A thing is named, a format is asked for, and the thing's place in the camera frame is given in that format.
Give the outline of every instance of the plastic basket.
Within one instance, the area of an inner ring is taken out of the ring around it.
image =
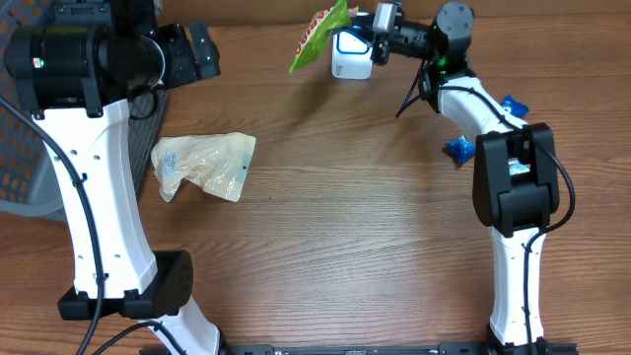
[[[0,4],[0,58],[14,29],[50,22],[49,0],[9,0]],[[18,107],[15,83],[0,60],[0,95]],[[167,94],[160,92],[160,109],[152,117],[129,122],[129,163],[136,196],[147,172],[151,148],[166,111]],[[149,112],[151,95],[130,104],[132,114]],[[0,107],[0,212],[65,221],[61,192],[43,143],[18,119]]]

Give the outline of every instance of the blue wrapper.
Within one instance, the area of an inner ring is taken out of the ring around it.
[[[504,97],[502,107],[506,110],[506,112],[517,118],[524,118],[524,116],[529,112],[528,106],[513,99],[510,95]]]
[[[449,143],[445,143],[445,146],[460,165],[475,157],[475,143],[469,142],[463,135]]]

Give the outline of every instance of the chip bag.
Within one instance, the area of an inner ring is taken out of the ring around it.
[[[338,0],[333,7],[316,12],[298,43],[296,58],[289,68],[289,73],[293,74],[294,70],[315,61],[324,52],[332,30],[351,25],[347,0]]]

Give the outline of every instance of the wooden table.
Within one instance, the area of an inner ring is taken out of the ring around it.
[[[441,151],[456,127],[423,103],[393,118],[412,59],[362,82],[333,80],[328,57],[290,76],[303,27],[212,29],[223,74],[173,90],[162,134],[240,131],[255,156],[239,203],[192,184],[165,203],[149,172],[153,249],[191,252],[194,297],[235,344],[482,340],[493,250],[472,162]],[[630,34],[631,15],[479,19],[469,51],[491,95],[552,127],[574,180],[576,214],[546,241],[541,314],[546,338],[582,354],[631,353]],[[73,353],[88,324],[56,310],[73,279],[67,227],[2,215],[0,232],[0,351]],[[131,324],[103,319],[93,343]],[[157,344],[142,330],[109,353]]]

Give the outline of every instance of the crumpled plastic wrapper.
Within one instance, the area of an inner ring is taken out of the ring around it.
[[[151,151],[160,195],[170,202],[185,178],[204,192],[239,201],[255,144],[242,133],[162,138]]]

